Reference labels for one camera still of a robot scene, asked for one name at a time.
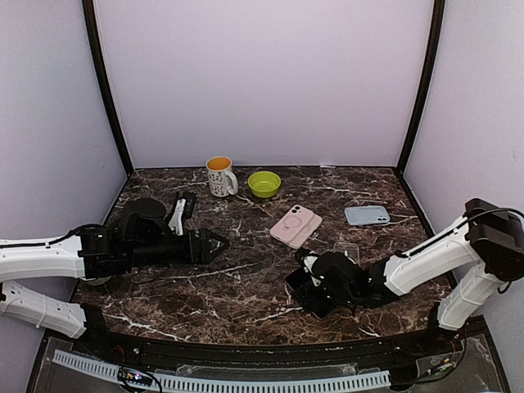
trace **pink phone case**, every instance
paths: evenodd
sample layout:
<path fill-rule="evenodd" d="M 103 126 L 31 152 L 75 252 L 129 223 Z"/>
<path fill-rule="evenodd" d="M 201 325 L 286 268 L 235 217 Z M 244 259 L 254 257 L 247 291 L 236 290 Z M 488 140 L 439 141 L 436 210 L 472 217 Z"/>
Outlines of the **pink phone case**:
<path fill-rule="evenodd" d="M 314 215 L 311 221 L 302 229 L 298 235 L 295 236 L 295 238 L 290 243 L 287 243 L 287 245 L 298 250 L 304 245 L 305 241 L 309 239 L 313 232 L 317 230 L 321 223 L 322 217 L 319 215 Z"/>
<path fill-rule="evenodd" d="M 294 205 L 270 230 L 269 234 L 289 244 L 315 216 L 304 206 Z"/>

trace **white wall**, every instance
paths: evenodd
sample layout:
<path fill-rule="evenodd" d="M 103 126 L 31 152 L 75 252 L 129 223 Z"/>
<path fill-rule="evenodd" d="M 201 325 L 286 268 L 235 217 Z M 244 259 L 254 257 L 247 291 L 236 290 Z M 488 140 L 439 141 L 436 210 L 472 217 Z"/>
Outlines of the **white wall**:
<path fill-rule="evenodd" d="M 0 238 L 101 222 L 125 179 L 81 1 L 0 2 Z M 68 299 L 73 280 L 24 285 Z M 42 331 L 0 317 L 0 391 L 25 391 Z"/>
<path fill-rule="evenodd" d="M 524 210 L 523 37 L 520 0 L 447 2 L 431 90 L 406 171 L 437 231 L 473 197 Z M 513 391 L 524 391 L 524 282 L 481 310 Z"/>
<path fill-rule="evenodd" d="M 432 3 L 98 1 L 133 163 L 396 165 Z"/>

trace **table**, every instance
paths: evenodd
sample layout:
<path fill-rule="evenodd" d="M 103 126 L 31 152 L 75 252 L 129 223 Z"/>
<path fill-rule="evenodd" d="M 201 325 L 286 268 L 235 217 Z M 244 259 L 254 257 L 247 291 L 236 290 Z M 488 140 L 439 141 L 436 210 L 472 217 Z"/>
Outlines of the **table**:
<path fill-rule="evenodd" d="M 277 196 L 261 200 L 251 195 L 246 182 L 257 170 L 281 176 Z M 335 242 L 352 242 L 366 267 L 426 238 L 408 197 L 388 168 L 250 167 L 234 172 L 240 191 L 227 198 L 210 195 L 205 169 L 134 172 L 110 221 L 126 201 L 152 197 L 170 206 L 177 191 L 191 191 L 198 202 L 188 227 L 211 229 L 230 239 L 231 246 L 209 265 L 151 267 L 139 275 L 113 277 L 100 287 L 81 282 L 73 301 L 98 305 L 114 332 L 203 344 L 295 345 L 424 329 L 430 308 L 450 292 L 442 276 L 379 309 L 359 308 L 353 315 L 340 308 L 323 320 L 305 313 L 284 283 L 299 266 L 294 250 L 270 237 L 269 229 L 300 203 L 323 217 L 306 248 L 322 253 L 332 251 Z M 385 206 L 391 222 L 350 227 L 344 208 L 365 205 Z"/>

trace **bowl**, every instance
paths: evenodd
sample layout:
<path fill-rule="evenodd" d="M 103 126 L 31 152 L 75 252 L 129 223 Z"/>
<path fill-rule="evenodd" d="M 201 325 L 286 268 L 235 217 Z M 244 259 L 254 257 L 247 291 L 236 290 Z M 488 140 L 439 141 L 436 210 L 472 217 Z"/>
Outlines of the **bowl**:
<path fill-rule="evenodd" d="M 247 180 L 251 192 L 258 198 L 272 197 L 277 193 L 281 183 L 277 174 L 268 171 L 255 172 Z"/>

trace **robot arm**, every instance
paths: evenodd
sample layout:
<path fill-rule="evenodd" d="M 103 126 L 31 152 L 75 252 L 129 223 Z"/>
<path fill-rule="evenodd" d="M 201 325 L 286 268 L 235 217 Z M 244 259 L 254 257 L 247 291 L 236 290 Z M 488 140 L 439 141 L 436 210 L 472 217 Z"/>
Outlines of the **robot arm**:
<path fill-rule="evenodd" d="M 124 274 L 151 264 L 204 264 L 228 246 L 207 230 L 184 231 L 196 196 L 177 197 L 171 213 L 152 199 L 124 205 L 114 224 L 84 225 L 59 239 L 27 242 L 0 240 L 0 315 L 80 337 L 87 328 L 105 327 L 96 307 L 54 300 L 12 281 L 20 278 L 96 279 Z"/>
<path fill-rule="evenodd" d="M 286 281 L 306 311 L 324 318 L 338 305 L 375 308 L 391 303 L 423 282 L 473 262 L 438 309 L 439 326 L 458 330 L 503 283 L 524 276 L 522 223 L 507 210 L 471 200 L 464 216 L 442 233 L 367 270 L 342 253 L 301 250 L 297 259 L 302 268 Z"/>

